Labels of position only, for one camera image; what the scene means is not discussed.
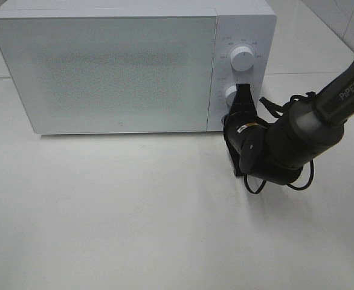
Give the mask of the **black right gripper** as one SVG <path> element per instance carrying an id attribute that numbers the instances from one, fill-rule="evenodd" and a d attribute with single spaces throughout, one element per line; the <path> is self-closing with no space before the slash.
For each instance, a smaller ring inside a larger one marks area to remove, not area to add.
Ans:
<path id="1" fill-rule="evenodd" d="M 246 129 L 250 126 L 260 126 L 262 124 L 257 115 L 250 84 L 236 84 L 236 95 L 227 114 L 228 119 L 224 125 L 224 139 L 227 137 L 229 141 L 239 128 Z"/>

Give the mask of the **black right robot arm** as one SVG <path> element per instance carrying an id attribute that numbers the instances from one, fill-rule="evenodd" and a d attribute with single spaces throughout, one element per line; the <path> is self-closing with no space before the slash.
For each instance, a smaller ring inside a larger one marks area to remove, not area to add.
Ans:
<path id="1" fill-rule="evenodd" d="M 235 176 L 292 187 L 303 166 L 310 164 L 311 181 L 314 158 L 341 141 L 344 123 L 354 115 L 354 61 L 319 93 L 293 95 L 282 106 L 264 97 L 259 101 L 276 122 L 257 115 L 249 84 L 236 85 L 223 119 Z"/>

